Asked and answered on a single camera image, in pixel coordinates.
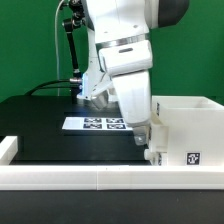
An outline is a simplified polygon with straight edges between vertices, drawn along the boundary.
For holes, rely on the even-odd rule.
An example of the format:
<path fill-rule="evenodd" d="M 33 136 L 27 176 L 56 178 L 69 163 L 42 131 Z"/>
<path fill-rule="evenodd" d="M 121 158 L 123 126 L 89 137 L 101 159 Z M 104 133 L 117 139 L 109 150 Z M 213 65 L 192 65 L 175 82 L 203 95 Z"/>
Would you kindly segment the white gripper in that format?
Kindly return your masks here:
<path fill-rule="evenodd" d="M 149 141 L 151 117 L 150 77 L 147 70 L 114 76 L 112 82 L 118 97 L 121 114 L 129 127 L 133 128 L 138 146 Z"/>

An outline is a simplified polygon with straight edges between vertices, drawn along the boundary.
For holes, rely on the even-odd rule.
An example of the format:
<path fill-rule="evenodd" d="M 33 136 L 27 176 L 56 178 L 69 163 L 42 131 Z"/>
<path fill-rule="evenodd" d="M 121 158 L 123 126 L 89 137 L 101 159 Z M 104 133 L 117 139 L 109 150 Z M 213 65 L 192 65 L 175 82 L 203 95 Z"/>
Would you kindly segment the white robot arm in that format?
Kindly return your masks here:
<path fill-rule="evenodd" d="M 119 104 L 138 145 L 149 139 L 153 54 L 149 32 L 177 24 L 190 0 L 81 0 L 89 64 L 81 97 L 96 107 Z"/>

